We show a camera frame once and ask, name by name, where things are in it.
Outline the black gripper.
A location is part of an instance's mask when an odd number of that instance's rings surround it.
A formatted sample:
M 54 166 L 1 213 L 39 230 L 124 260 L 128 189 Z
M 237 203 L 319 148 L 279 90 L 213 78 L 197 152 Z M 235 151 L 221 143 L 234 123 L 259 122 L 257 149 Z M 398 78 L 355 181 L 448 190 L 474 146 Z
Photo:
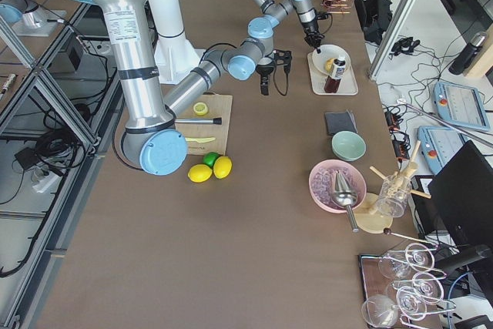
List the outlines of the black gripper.
M 302 26 L 305 32 L 304 40 L 310 47 L 316 47 L 314 51 L 317 54 L 321 54 L 322 50 L 320 45 L 322 43 L 322 40 L 324 39 L 324 34 L 319 31 L 317 20 L 303 22 Z
M 271 57 L 263 57 L 256 66 L 256 73 L 260 76 L 260 92 L 263 96 L 269 95 L 270 75 L 274 71 L 274 61 Z

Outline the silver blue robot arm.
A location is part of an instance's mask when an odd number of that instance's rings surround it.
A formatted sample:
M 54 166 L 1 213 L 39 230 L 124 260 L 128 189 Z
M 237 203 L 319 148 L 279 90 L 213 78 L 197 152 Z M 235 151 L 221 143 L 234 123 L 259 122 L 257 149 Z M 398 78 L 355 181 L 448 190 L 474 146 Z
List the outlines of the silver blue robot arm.
M 261 12 L 272 22 L 273 27 L 279 25 L 291 12 L 296 12 L 304 30 L 304 40 L 307 44 L 320 51 L 324 35 L 319 31 L 319 13 L 313 6 L 312 0 L 253 0 Z
M 279 24 L 268 6 L 273 0 L 257 0 L 263 16 L 248 25 L 248 36 L 233 51 L 212 50 L 167 94 L 161 90 L 159 67 L 149 34 L 145 6 L 159 22 L 180 16 L 167 13 L 166 4 L 178 0 L 76 0 L 97 5 L 103 13 L 119 81 L 129 111 L 122 150 L 138 170 L 164 176 L 176 171 L 187 154 L 187 143 L 176 130 L 176 116 L 208 90 L 224 72 L 239 80 L 248 79 L 262 58 L 273 51 L 273 30 Z

